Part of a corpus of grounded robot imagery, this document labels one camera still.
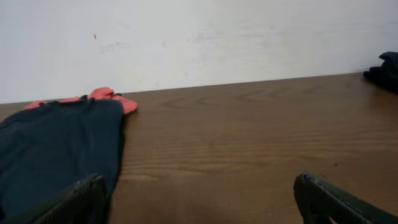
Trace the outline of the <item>navy blue shorts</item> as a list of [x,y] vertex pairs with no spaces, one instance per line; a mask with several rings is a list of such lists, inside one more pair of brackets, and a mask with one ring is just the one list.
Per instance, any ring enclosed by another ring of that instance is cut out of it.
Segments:
[[51,102],[1,122],[1,218],[11,218],[100,174],[116,186],[123,108],[114,100]]

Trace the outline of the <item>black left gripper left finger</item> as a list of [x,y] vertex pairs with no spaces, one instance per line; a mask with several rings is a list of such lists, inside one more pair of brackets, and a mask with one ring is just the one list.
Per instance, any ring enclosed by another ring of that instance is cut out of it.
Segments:
[[107,201],[104,177],[93,174],[69,186],[41,205],[7,218],[2,223],[103,223]]

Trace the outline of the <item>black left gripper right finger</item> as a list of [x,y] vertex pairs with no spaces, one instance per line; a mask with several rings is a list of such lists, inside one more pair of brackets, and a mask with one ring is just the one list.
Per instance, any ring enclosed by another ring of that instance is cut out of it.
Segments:
[[294,182],[294,197],[304,224],[393,224],[397,217],[309,172]]

